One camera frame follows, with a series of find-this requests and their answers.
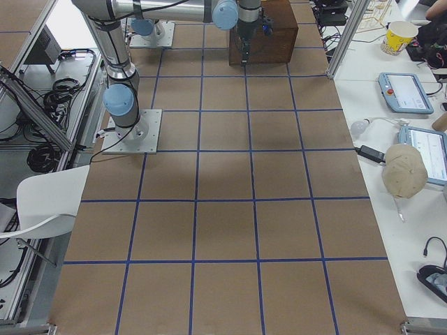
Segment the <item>dark brown wooden drawer cabinet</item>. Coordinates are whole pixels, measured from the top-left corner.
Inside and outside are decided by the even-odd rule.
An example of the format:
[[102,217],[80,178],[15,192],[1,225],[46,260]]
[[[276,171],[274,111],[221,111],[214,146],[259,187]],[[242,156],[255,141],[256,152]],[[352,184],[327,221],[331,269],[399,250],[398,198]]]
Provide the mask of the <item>dark brown wooden drawer cabinet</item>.
[[291,60],[298,24],[288,1],[261,1],[254,22],[239,20],[229,33],[231,66],[287,64]]

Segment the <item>white light bulb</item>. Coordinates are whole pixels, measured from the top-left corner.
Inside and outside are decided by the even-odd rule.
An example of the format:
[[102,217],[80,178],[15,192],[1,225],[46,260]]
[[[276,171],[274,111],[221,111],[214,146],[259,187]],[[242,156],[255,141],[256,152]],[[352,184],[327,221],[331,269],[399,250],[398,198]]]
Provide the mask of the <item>white light bulb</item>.
[[371,121],[369,119],[362,119],[353,122],[350,127],[351,135],[353,137],[359,137],[366,131],[366,129],[369,127],[370,124]]

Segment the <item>yellow popcorn cup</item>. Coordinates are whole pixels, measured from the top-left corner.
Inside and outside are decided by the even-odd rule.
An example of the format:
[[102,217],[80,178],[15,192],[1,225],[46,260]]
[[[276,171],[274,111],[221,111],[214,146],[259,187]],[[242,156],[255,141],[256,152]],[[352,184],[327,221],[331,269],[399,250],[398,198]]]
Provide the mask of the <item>yellow popcorn cup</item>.
[[381,51],[397,56],[418,35],[418,27],[406,21],[394,21],[388,25],[388,30],[381,44]]

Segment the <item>upper blue teach pendant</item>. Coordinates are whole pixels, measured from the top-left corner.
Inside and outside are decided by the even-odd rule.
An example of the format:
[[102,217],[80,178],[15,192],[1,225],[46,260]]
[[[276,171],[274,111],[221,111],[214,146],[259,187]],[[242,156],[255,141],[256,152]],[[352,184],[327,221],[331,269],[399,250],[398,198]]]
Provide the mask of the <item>upper blue teach pendant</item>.
[[378,83],[387,106],[396,113],[432,114],[418,77],[411,73],[380,73]]

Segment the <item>blue teach pendant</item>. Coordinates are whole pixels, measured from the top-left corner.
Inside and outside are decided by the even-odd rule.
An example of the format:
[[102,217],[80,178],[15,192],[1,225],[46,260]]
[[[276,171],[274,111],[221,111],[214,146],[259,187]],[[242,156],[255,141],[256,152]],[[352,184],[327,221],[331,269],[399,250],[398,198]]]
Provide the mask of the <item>blue teach pendant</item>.
[[419,150],[428,175],[428,183],[446,185],[446,134],[413,126],[401,127],[400,144],[409,144]]
[[418,77],[411,73],[380,73],[378,83],[387,106],[396,113],[432,114]]

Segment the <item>black power adapter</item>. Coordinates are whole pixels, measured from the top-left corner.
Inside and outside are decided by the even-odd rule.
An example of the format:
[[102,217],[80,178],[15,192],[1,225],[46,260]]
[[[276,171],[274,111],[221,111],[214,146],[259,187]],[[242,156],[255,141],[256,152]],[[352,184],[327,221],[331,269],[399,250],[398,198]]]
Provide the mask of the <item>black power adapter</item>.
[[385,154],[381,151],[368,147],[366,145],[361,145],[360,147],[356,147],[355,151],[357,155],[362,156],[370,161],[374,161],[375,163],[385,163]]

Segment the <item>grey electronics box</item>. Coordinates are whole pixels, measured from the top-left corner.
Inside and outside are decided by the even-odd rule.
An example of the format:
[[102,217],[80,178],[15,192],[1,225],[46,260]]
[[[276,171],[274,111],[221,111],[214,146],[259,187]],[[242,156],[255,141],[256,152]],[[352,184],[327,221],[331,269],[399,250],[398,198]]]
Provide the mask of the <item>grey electronics box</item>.
[[55,74],[51,67],[54,65],[61,53],[61,47],[52,32],[45,25],[36,39],[29,55],[24,61],[25,65],[45,65],[50,74]]

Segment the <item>beige baseball cap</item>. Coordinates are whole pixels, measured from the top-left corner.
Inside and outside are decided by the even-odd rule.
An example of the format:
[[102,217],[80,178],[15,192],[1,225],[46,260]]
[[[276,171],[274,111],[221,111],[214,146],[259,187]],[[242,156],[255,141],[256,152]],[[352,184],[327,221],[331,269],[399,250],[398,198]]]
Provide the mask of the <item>beige baseball cap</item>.
[[409,199],[420,192],[428,180],[422,156],[408,144],[394,144],[385,153],[383,184],[394,197]]

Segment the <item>lower blue teach pendant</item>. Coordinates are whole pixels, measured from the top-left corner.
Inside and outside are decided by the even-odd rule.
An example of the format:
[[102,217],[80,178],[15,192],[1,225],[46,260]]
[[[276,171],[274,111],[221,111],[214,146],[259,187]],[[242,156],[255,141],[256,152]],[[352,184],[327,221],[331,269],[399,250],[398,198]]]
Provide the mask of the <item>lower blue teach pendant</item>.
[[400,144],[409,144],[419,150],[428,175],[428,183],[446,185],[446,134],[413,126],[401,127]]

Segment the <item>white plastic chair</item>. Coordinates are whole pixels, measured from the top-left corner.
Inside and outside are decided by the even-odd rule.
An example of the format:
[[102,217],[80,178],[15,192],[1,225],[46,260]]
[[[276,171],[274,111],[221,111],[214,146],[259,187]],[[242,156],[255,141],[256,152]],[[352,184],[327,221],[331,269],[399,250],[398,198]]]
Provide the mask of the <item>white plastic chair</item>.
[[58,237],[73,230],[89,169],[89,165],[84,165],[21,181],[17,187],[20,227],[14,232],[2,232],[1,238],[16,239],[56,267],[27,241]]

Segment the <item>aluminium frame post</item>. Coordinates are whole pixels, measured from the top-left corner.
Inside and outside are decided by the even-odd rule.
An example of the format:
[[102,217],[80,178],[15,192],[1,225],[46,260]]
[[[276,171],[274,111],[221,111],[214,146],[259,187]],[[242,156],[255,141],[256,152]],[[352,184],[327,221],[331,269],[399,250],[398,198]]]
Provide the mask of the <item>aluminium frame post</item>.
[[356,34],[358,26],[365,14],[369,1],[368,0],[358,0],[354,3],[351,14],[347,20],[346,26],[344,27],[342,37],[340,38],[335,52],[330,60],[326,75],[330,79],[334,79],[337,70],[342,64],[342,61],[346,55],[349,45]]

